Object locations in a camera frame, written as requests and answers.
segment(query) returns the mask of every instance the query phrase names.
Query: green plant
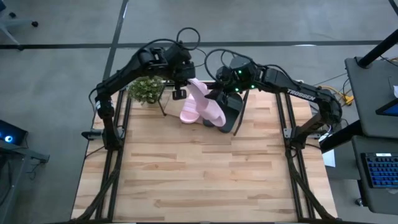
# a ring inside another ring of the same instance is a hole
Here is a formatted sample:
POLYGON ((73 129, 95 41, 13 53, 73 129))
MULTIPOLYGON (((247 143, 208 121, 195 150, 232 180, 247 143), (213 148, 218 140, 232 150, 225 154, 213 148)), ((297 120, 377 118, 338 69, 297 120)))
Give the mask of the green plant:
POLYGON ((163 83, 159 77, 142 77, 135 80, 128 88, 129 97, 137 100, 142 105, 147 103, 156 103, 163 83))

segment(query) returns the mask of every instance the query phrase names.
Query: wooden plank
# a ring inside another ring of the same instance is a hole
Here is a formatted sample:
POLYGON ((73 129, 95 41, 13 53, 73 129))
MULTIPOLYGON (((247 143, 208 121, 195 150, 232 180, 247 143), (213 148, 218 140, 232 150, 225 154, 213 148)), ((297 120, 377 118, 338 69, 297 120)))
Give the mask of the wooden plank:
MULTIPOLYGON (((183 101, 169 97, 166 91, 162 104, 175 116, 163 117, 158 105, 132 104, 115 222, 296 221, 275 95, 250 93, 237 136, 182 124, 183 101)), ((297 124, 311 117, 306 101, 293 97, 292 104, 297 124)), ((101 126, 97 118, 95 125, 101 126)), ((91 142, 88 153, 101 144, 91 142)), ((86 160, 72 217, 99 191, 105 154, 86 160)), ((311 190, 336 216, 320 151, 307 147, 303 156, 311 190)), ((300 198, 304 207, 302 192, 300 198)))

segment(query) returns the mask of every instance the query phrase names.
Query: blue light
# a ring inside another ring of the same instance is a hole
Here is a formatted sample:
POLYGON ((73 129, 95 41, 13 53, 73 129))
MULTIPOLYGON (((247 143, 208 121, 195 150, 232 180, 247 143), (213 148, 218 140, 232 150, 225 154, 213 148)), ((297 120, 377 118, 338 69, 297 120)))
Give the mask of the blue light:
POLYGON ((12 137, 11 137, 11 136, 6 136, 6 137, 4 138, 4 140, 5 140, 6 142, 10 143, 10 142, 12 141, 12 137))

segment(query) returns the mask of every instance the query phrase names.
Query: gray floor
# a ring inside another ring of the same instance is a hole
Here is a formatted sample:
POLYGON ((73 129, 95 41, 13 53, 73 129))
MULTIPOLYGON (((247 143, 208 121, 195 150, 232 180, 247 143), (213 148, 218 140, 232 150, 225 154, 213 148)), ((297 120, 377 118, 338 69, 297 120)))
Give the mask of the gray floor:
MULTIPOLYGON (((38 28, 13 27, 23 44, 111 43, 122 0, 5 0, 19 17, 39 21, 38 28)), ((387 0, 235 0, 130 1, 120 43, 174 39, 184 26, 196 27, 204 42, 381 40, 394 31, 398 17, 387 0)), ((195 36, 182 35, 193 42, 195 36)), ((0 44, 11 42, 0 34, 0 44)), ((315 84, 345 73, 344 59, 364 55, 374 46, 228 47, 258 63, 277 63, 293 78, 315 84)), ((208 52, 212 48, 203 48, 208 52)), ((134 49, 116 51, 112 71, 122 67, 134 49)), ((109 49, 0 50, 0 119, 30 132, 31 149, 51 154, 24 180, 12 223, 68 220, 80 178, 87 142, 80 133, 90 127, 87 94, 102 79, 109 49)), ((196 64, 200 52, 192 52, 196 64)), ((398 55, 396 47, 385 56, 398 55)), ((219 55, 210 69, 221 66, 219 55)), ((197 76, 209 80, 202 67, 197 76)), ((340 89, 346 75, 325 83, 340 89)), ((356 121, 355 105, 343 108, 356 121)), ((344 220, 396 223, 398 217, 371 213, 354 205, 356 182, 331 180, 336 208, 344 220)))

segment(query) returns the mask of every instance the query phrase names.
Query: blue keyboard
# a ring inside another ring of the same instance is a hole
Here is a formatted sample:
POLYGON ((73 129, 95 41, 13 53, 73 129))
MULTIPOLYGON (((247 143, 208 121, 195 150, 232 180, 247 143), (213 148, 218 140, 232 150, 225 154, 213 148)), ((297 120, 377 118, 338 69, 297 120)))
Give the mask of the blue keyboard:
POLYGON ((398 154, 362 153, 372 188, 398 188, 398 154))

